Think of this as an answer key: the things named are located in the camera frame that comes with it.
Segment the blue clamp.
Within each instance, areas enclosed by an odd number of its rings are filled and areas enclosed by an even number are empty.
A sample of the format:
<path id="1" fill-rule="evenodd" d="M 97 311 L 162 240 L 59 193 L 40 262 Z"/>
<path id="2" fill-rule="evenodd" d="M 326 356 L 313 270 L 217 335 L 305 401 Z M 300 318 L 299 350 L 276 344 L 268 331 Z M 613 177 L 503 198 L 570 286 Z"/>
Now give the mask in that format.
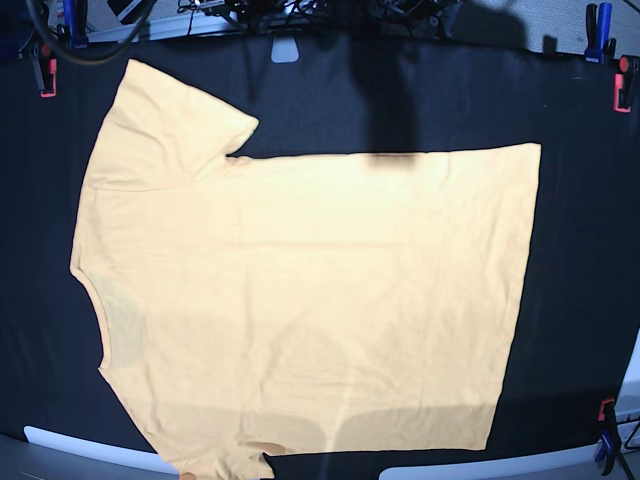
<path id="1" fill-rule="evenodd" d="M 63 0 L 64 32 L 67 45 L 71 49 L 84 49 L 88 46 L 86 35 L 88 1 Z"/>
<path id="2" fill-rule="evenodd" d="M 616 40 L 609 36 L 612 17 L 612 4 L 590 3 L 585 10 L 587 47 L 584 58 L 587 62 L 609 64 L 614 55 Z"/>
<path id="3" fill-rule="evenodd" d="M 606 429 L 603 429 L 600 434 L 594 462 L 599 468 L 605 470 L 609 468 L 614 461 L 614 442 L 611 434 Z"/>

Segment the blue clamp far left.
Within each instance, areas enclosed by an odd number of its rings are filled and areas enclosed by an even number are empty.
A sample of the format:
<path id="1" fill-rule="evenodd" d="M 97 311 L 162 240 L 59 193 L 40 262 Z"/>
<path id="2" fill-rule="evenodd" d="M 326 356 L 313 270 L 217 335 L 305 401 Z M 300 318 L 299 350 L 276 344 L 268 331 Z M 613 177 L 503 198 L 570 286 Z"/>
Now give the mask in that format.
<path id="1" fill-rule="evenodd" d="M 64 32 L 67 45 L 71 49 L 84 49 L 88 46 L 86 35 L 88 1 L 63 0 Z"/>

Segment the red black clamp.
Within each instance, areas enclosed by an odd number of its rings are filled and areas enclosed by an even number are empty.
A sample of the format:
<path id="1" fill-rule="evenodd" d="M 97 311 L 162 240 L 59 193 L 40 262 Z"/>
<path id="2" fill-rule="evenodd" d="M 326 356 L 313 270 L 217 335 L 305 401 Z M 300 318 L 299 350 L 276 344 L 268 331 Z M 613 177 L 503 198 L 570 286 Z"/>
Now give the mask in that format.
<path id="1" fill-rule="evenodd" d="M 57 59 L 47 44 L 33 43 L 28 50 L 36 86 L 41 98 L 57 95 Z"/>
<path id="2" fill-rule="evenodd" d="M 621 453 L 621 445 L 622 445 L 622 441 L 619 435 L 619 431 L 618 431 L 618 427 L 617 427 L 617 420 L 616 420 L 616 413 L 615 413 L 615 399 L 614 398 L 609 398 L 606 400 L 603 400 L 601 402 L 601 408 L 599 411 L 599 416 L 598 419 L 601 423 L 601 431 L 603 429 L 606 429 L 612 437 L 612 440 L 614 442 L 614 459 L 615 461 L 612 463 L 612 465 L 605 469 L 602 470 L 601 468 L 601 475 L 602 476 L 608 476 L 614 466 L 615 463 L 617 461 L 617 458 L 619 456 L 619 454 Z"/>
<path id="3" fill-rule="evenodd" d="M 618 71 L 614 75 L 613 110 L 629 113 L 633 103 L 634 81 L 639 71 L 639 58 L 623 55 L 618 60 Z"/>

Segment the yellow t-shirt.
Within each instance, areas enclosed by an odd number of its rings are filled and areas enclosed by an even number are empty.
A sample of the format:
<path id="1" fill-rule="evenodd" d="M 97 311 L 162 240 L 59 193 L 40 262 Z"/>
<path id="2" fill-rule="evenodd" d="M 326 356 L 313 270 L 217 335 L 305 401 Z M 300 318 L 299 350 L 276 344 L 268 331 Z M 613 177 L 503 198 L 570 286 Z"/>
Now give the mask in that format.
<path id="1" fill-rule="evenodd" d="M 162 459 L 486 447 L 541 148 L 239 156 L 258 120 L 130 61 L 83 180 L 70 270 L 100 373 Z"/>

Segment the red black clamp far right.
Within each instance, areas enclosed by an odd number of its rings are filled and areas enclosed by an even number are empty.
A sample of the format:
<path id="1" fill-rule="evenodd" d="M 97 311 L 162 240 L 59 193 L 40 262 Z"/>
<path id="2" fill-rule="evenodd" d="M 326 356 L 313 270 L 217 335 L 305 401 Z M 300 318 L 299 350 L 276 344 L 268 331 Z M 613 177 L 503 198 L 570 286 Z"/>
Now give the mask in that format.
<path id="1" fill-rule="evenodd" d="M 633 103 L 634 81 L 639 71 L 639 58 L 623 55 L 618 60 L 618 71 L 614 75 L 613 110 L 629 113 Z"/>

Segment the red black clamp near right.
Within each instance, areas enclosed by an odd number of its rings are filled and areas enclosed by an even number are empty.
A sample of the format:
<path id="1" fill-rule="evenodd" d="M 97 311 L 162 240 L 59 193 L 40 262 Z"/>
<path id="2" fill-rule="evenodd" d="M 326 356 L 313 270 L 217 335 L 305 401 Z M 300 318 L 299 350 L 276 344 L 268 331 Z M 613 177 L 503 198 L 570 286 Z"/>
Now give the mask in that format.
<path id="1" fill-rule="evenodd" d="M 622 445 L 622 441 L 619 435 L 619 431 L 618 431 L 618 427 L 617 427 L 617 420 L 616 420 L 616 413 L 615 413 L 615 399 L 614 398 L 609 398 L 606 400 L 603 400 L 601 402 L 601 408 L 599 411 L 599 416 L 598 419 L 601 423 L 601 431 L 603 429 L 606 429 L 612 437 L 612 440 L 614 442 L 614 459 L 615 461 L 612 463 L 612 465 L 605 469 L 602 470 L 601 468 L 601 475 L 602 476 L 608 476 L 614 466 L 615 463 L 617 461 L 617 458 L 619 456 L 619 454 L 621 453 L 621 445 Z"/>

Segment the black table cloth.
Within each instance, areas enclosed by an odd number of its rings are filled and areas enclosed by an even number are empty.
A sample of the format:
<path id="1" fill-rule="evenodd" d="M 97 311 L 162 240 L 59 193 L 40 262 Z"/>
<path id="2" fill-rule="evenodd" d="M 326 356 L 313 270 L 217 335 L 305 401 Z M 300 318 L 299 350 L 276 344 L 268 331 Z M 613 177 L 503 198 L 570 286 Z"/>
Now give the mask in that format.
<path id="1" fill-rule="evenodd" d="M 520 316 L 488 445 L 290 456 L 281 479 L 493 460 L 594 443 L 639 329 L 639 114 L 612 107 L 613 73 L 574 57 L 417 40 L 268 37 L 150 42 L 129 56 L 260 121 L 254 158 L 541 145 Z M 88 296 L 69 271 L 80 185 L 127 64 L 61 62 L 44 99 L 26 61 L 1 67 L 1 431 L 35 426 L 147 450 L 98 371 Z"/>

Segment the red black clamp far left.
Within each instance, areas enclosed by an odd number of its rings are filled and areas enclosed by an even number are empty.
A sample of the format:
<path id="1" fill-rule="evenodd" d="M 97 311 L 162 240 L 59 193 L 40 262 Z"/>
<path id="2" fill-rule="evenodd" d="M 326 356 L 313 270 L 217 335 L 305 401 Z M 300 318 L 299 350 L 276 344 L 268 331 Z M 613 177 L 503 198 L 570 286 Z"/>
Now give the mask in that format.
<path id="1" fill-rule="evenodd" d="M 28 50 L 36 86 L 41 98 L 57 95 L 57 59 L 47 44 L 33 43 Z"/>

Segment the blue clamp far right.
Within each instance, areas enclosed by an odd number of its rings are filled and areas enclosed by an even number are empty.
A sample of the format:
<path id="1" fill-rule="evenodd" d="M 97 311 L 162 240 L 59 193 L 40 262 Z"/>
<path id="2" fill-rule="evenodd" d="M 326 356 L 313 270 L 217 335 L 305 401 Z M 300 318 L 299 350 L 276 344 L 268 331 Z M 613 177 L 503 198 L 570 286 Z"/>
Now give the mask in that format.
<path id="1" fill-rule="evenodd" d="M 587 62 L 609 64 L 614 55 L 616 40 L 609 36 L 612 17 L 612 4 L 590 3 L 585 10 L 587 47 L 584 58 Z"/>

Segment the blue clamp near right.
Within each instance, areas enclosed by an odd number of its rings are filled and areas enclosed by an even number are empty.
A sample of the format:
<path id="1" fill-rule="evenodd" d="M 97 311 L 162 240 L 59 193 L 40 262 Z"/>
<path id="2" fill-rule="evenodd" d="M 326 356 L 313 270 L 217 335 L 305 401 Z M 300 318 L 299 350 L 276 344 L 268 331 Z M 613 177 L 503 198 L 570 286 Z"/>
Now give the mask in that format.
<path id="1" fill-rule="evenodd" d="M 605 470 L 609 468 L 614 461 L 614 442 L 611 434 L 606 429 L 603 429 L 600 434 L 594 462 L 599 468 Z"/>

